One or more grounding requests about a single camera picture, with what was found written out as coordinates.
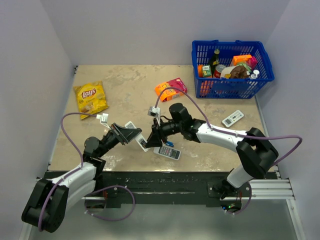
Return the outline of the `white long remote control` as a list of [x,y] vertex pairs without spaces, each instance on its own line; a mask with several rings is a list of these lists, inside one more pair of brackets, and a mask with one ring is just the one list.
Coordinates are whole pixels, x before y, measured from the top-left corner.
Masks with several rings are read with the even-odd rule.
[[[137,128],[132,121],[127,122],[124,126],[129,129]],[[141,133],[135,137],[135,141],[138,143],[138,145],[142,148],[144,152],[147,152],[149,150],[148,148],[146,148],[147,141]]]

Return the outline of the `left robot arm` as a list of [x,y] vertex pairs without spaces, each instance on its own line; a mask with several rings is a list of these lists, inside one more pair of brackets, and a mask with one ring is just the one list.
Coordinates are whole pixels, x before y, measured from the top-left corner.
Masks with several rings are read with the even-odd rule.
[[104,184],[97,180],[106,163],[101,157],[119,143],[130,143],[141,132],[140,128],[126,128],[113,123],[102,139],[87,138],[81,155],[82,163],[59,177],[37,181],[21,220],[41,231],[55,232],[66,211],[77,201],[88,194],[99,196],[103,192]]

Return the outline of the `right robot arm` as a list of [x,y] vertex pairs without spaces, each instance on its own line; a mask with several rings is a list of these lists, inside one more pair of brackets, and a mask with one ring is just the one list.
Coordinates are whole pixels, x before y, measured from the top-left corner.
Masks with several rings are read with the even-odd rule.
[[221,194],[233,197],[243,184],[252,179],[263,179],[279,156],[275,147],[257,128],[235,131],[216,127],[193,118],[181,103],[172,104],[169,112],[171,118],[164,122],[160,108],[149,108],[148,115],[153,117],[153,124],[146,147],[161,147],[167,142],[168,136],[181,134],[188,141],[213,144],[237,153],[241,164],[213,187]]

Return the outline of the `black battery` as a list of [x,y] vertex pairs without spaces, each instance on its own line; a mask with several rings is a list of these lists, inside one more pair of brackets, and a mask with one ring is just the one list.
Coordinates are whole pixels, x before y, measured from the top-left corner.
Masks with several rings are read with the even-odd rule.
[[140,139],[139,142],[140,142],[140,144],[142,145],[143,148],[146,147],[146,142],[145,142],[145,140],[143,138]]

